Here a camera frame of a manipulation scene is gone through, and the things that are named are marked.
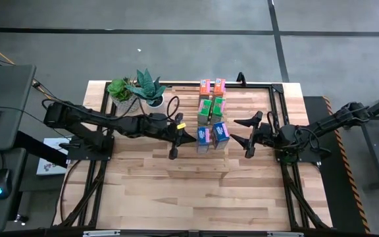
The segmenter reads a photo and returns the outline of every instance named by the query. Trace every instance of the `orange cable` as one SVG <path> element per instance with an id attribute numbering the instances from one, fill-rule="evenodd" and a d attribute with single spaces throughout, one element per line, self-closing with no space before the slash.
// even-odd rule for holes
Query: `orange cable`
<path id="1" fill-rule="evenodd" d="M 0 52 L 0 56 L 3 57 L 5 60 L 7 60 L 9 63 L 12 63 L 12 64 L 15 65 L 15 63 L 14 63 L 13 61 L 11 61 L 9 58 L 7 58 L 7 57 L 6 57 L 4 54 L 2 54 L 1 52 Z M 48 98 L 48 99 L 53 99 L 52 97 L 48 96 L 47 93 L 46 93 L 46 92 L 45 92 L 40 86 L 38 86 L 37 89 L 38 89 L 39 91 L 41 91 L 41 92 L 46 96 L 46 98 Z"/>

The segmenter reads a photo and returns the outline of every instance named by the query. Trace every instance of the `stack of boxes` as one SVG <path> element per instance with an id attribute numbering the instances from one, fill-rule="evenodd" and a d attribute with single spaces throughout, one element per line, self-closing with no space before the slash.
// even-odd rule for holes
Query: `stack of boxes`
<path id="1" fill-rule="evenodd" d="M 210 80 L 200 81 L 199 108 L 197 121 L 197 152 L 206 153 L 210 145 L 210 132 L 215 149 L 224 149 L 229 140 L 229 133 L 224 122 L 221 122 L 226 100 L 223 98 L 225 92 L 225 79 L 217 78 L 213 90 L 213 100 L 210 100 Z"/>

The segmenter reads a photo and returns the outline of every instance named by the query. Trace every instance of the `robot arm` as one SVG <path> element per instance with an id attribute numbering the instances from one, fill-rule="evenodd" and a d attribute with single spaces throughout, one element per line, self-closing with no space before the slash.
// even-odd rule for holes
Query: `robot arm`
<path id="1" fill-rule="evenodd" d="M 168 117 L 160 113 L 110 117 L 81 105 L 55 101 L 48 106 L 44 123 L 50 128 L 68 130 L 83 139 L 86 145 L 93 150 L 105 149 L 108 146 L 109 138 L 102 132 L 89 130 L 82 122 L 114 129 L 128 138 L 147 136 L 172 142 L 169 159 L 175 159 L 178 154 L 176 148 L 179 145 L 196 141 L 183 128 L 178 129 L 182 119 L 182 113 L 178 113 L 175 116 L 175 120 L 170 124 L 168 124 Z"/>
<path id="2" fill-rule="evenodd" d="M 302 152 L 308 145 L 312 151 L 327 156 L 331 152 L 319 146 L 318 138 L 340 127 L 360 126 L 379 114 L 379 103 L 365 107 L 362 103 L 351 102 L 343 106 L 339 111 L 307 126 L 285 125 L 281 128 L 273 128 L 270 123 L 261 123 L 263 113 L 257 114 L 247 120 L 235 120 L 236 123 L 253 127 L 249 139 L 231 134 L 231 137 L 246 150 L 245 157 L 254 156 L 255 143 L 272 147 L 284 152 L 284 155 L 292 156 Z"/>

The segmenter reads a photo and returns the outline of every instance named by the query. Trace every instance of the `potted plant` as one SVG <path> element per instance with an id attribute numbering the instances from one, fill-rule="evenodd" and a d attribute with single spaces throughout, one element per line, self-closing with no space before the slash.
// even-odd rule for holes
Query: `potted plant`
<path id="1" fill-rule="evenodd" d="M 137 70 L 137 79 L 140 87 L 129 85 L 126 88 L 139 98 L 146 100 L 148 106 L 154 109 L 159 108 L 164 102 L 163 92 L 166 89 L 166 86 L 159 84 L 159 78 L 153 81 L 147 69 L 145 69 L 144 74 Z"/>
<path id="2" fill-rule="evenodd" d="M 129 88 L 134 88 L 135 85 L 136 83 L 127 77 L 115 79 L 109 84 L 108 92 L 118 112 L 125 113 L 128 108 L 130 108 L 132 102 L 137 98 L 136 95 L 129 90 Z M 136 101 L 128 112 L 134 112 L 138 107 L 139 103 Z"/>

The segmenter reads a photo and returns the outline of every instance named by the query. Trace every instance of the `black computer mouse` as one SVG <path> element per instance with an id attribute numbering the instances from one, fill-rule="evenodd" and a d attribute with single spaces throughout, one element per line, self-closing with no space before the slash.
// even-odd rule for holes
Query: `black computer mouse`
<path id="1" fill-rule="evenodd" d="M 11 172 L 9 169 L 0 169 L 0 199 L 5 199 L 11 194 Z"/>

